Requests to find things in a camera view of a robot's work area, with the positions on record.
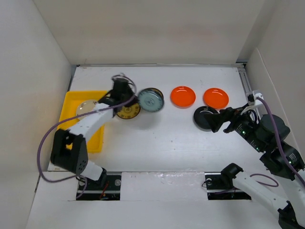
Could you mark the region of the blue floral patterned plate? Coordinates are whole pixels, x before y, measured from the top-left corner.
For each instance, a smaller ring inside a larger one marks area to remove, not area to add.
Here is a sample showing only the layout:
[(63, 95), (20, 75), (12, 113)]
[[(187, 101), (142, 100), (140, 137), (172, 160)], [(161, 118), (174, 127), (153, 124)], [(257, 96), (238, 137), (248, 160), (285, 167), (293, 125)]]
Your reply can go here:
[(163, 93), (157, 88), (145, 88), (137, 97), (140, 107), (147, 112), (158, 112), (164, 106)]

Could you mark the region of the orange plate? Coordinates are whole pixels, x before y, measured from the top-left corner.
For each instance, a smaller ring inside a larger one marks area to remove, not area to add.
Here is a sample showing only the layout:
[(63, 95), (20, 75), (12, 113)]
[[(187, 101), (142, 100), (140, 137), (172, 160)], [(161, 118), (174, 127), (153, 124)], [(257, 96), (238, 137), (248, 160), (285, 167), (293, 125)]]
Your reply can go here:
[(229, 96), (220, 88), (209, 88), (203, 94), (203, 101), (209, 107), (223, 109), (229, 104)]
[(196, 94), (190, 87), (178, 86), (172, 89), (170, 100), (175, 106), (179, 108), (187, 108), (194, 104), (196, 100)]

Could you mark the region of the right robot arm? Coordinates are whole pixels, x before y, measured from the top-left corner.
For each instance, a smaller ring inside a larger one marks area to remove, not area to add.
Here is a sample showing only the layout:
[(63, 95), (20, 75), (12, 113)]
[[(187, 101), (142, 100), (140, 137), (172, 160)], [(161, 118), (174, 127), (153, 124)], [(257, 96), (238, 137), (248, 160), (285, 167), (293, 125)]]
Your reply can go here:
[(235, 163), (227, 165), (220, 172), (220, 182), (225, 192), (239, 189), (268, 209), (278, 219), (283, 229), (305, 227), (305, 163), (300, 153), (285, 142), (290, 133), (284, 121), (272, 114), (264, 100), (261, 100), (267, 114), (260, 119), (250, 117), (249, 105), (240, 108), (228, 107), (217, 114), (204, 117), (211, 131), (216, 133), (223, 123), (229, 122), (224, 133), (235, 131), (253, 149), (262, 153), (260, 161), (274, 175), (287, 198), (282, 198), (255, 181), (244, 169)]

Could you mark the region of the yellow brown patterned plate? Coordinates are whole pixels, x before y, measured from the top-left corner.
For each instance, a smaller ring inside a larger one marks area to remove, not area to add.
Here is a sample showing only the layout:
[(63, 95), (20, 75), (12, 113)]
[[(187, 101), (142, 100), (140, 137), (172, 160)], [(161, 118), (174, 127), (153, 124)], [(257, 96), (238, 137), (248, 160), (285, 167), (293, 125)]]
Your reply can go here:
[(116, 115), (124, 120), (135, 118), (141, 111), (141, 107), (138, 103), (133, 104), (130, 107), (123, 107)]

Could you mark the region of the black glossy plate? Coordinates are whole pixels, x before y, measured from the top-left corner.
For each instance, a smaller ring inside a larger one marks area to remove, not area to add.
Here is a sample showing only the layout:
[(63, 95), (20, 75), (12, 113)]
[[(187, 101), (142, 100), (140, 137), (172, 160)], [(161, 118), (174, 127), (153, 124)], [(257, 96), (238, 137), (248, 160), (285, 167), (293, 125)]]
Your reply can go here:
[(193, 114), (194, 124), (197, 126), (198, 129), (205, 131), (205, 132), (212, 131), (209, 123), (207, 122), (206, 118), (204, 117), (204, 115), (208, 115), (208, 114), (219, 114), (219, 112), (212, 107), (201, 106), (201, 107), (198, 107)]

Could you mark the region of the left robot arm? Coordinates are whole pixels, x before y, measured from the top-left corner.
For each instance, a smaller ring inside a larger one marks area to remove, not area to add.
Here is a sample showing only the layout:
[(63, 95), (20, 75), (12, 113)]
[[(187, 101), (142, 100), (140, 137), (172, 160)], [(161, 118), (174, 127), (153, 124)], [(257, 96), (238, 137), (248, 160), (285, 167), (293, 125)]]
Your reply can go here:
[(136, 86), (126, 76), (112, 78), (112, 89), (100, 98), (88, 114), (66, 130), (58, 129), (54, 135), (51, 163), (78, 177), (85, 177), (95, 189), (106, 185), (106, 169), (89, 160), (87, 143), (92, 136), (121, 111), (136, 100)]

